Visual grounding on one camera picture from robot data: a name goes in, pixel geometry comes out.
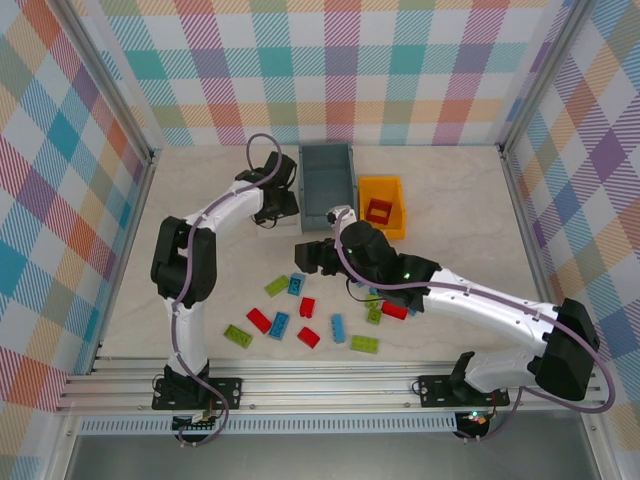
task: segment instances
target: green lego brick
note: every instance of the green lego brick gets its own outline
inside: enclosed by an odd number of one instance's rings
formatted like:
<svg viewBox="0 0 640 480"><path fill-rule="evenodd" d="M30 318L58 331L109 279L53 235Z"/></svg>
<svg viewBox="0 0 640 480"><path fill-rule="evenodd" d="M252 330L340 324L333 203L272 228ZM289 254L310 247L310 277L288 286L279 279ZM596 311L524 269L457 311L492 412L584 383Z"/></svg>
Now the green lego brick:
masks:
<svg viewBox="0 0 640 480"><path fill-rule="evenodd" d="M376 308L370 308L367 315L367 322L374 325L380 325L380 318L382 318L382 312Z"/></svg>
<svg viewBox="0 0 640 480"><path fill-rule="evenodd" d="M289 288L289 279L285 275L279 276L269 285L264 287L270 297L275 297L277 294L279 294L283 290L286 290L287 288Z"/></svg>
<svg viewBox="0 0 640 480"><path fill-rule="evenodd" d="M233 343L237 343L242 348L247 348L253 340L253 335L248 334L244 330L240 330L238 327L229 325L224 332L224 336L231 340Z"/></svg>
<svg viewBox="0 0 640 480"><path fill-rule="evenodd" d="M378 308L378 297L377 295L367 295L366 302L364 302L365 307L367 308Z"/></svg>
<svg viewBox="0 0 640 480"><path fill-rule="evenodd" d="M351 337L351 350L364 353L378 353L378 339L354 335Z"/></svg>

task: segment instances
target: gray tray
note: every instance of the gray tray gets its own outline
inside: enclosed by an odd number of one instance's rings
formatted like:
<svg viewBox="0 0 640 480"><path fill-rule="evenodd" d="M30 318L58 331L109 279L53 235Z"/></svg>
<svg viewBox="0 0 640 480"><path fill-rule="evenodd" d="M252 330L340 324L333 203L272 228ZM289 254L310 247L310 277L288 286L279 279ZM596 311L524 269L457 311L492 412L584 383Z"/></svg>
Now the gray tray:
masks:
<svg viewBox="0 0 640 480"><path fill-rule="evenodd" d="M303 145L300 152L300 219L302 231L327 230L327 211L350 205L358 212L353 149L348 143Z"/></svg>

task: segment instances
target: plaid wall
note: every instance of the plaid wall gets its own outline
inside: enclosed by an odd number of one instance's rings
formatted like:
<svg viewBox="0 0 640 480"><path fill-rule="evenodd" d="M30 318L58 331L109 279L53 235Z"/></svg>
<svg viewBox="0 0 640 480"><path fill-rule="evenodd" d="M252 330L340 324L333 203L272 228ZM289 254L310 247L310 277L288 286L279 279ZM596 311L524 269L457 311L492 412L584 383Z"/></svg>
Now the plaid wall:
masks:
<svg viewBox="0 0 640 480"><path fill-rule="evenodd" d="M131 94L131 90L129 90L129 87L127 87L127 84L123 80L122 73L116 66L113 57L111 56L111 52L109 52L106 45L104 44L104 41L102 40L102 37L98 34L98 30L93 19L88 16L84 0L71 0L71 2L76 9L76 12L80 17L80 21L83 23L84 28L91 37L91 40L94 42L95 47L100 52L100 55L102 56L106 67L111 73L111 77L115 81L120 90L120 93L122 94L123 100L131 109L131 113L138 122L138 125L142 130L147 143L154 148L161 148L162 145L157 145L155 140L153 139L153 136L151 135L151 132L149 131L149 128L147 126L147 121L144 118L144 115L142 115L140 107L134 100L134 97Z"/></svg>
<svg viewBox="0 0 640 480"><path fill-rule="evenodd" d="M45 0L0 0L0 479L34 478L143 164Z"/></svg>
<svg viewBox="0 0 640 480"><path fill-rule="evenodd" d="M520 111L520 107L522 106L522 102L527 98L531 88L538 78L538 74L540 73L540 67L542 63L547 58L547 55L551 52L553 42L556 41L558 35L560 34L562 27L564 26L564 22L569 17L569 12L571 8L576 3L576 0L563 0L562 6L558 10L556 14L556 18L553 20L553 24L551 28L547 32L546 37L544 38L544 42L542 42L542 46L536 55L536 59L533 64L531 64L531 68L529 72L527 72L527 76L518 91L518 96L516 97L515 102L511 106L511 110L509 110L509 115L507 115L507 120L504 122L502 129L500 130L500 134L496 140L496 143L502 144L511 129L511 125L513 124L513 120L516 118L516 115Z"/></svg>
<svg viewBox="0 0 640 480"><path fill-rule="evenodd" d="M640 472L640 2L601 0L516 147L555 295L584 302L622 385L609 415ZM629 478L638 478L638 473Z"/></svg>
<svg viewBox="0 0 640 480"><path fill-rule="evenodd" d="M407 145L495 142L548 0L100 3L170 144Z"/></svg>

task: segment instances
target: orange bin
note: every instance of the orange bin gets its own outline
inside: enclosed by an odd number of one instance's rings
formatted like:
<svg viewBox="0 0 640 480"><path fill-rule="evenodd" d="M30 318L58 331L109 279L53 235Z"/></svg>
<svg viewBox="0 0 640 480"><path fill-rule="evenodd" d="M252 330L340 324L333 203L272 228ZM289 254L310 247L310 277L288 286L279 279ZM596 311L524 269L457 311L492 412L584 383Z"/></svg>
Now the orange bin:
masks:
<svg viewBox="0 0 640 480"><path fill-rule="evenodd" d="M367 211L372 199L392 204L391 215L386 225L367 220ZM400 177L360 177L358 179L360 220L381 230L389 240L402 240L407 229L407 211L402 198Z"/></svg>

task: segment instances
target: white table surface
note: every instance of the white table surface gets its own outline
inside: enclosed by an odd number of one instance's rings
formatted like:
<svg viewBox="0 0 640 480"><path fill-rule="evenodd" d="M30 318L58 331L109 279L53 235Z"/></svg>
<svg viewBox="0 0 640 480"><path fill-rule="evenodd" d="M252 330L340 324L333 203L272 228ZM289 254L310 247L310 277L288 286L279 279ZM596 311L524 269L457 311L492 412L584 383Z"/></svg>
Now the white table surface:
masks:
<svg viewBox="0 0 640 480"><path fill-rule="evenodd" d="M271 147L253 148L262 164ZM297 147L284 147L294 160ZM439 262L454 272L512 295L537 294L502 168L494 147L354 147L356 176L398 175L407 208L407 235L394 241L399 251ZM245 168L244 147L165 149L136 234L102 355L164 357L171 352L169 321L149 272L158 228L168 216L183 217L209 204ZM281 360L455 360L468 350L511 345L498 334L455 318L418 314L405 321L383 316L379 326L365 321L366 308L345 291L343 276L308 275L303 295L316 299L311 320L298 314L300 297L270 298L264 286L296 271L294 245L332 236L331 231L293 237L259 237L243 221L218 238L218 280L206 306L205 343L211 358ZM361 298L365 289L353 289ZM262 335L246 318L253 307L273 319L291 315L282 341ZM347 342L335 344L330 317L341 313ZM229 324L253 334L248 349L223 337ZM311 350L297 334L309 326L321 337ZM350 335L380 339L377 355L349 349Z"/></svg>

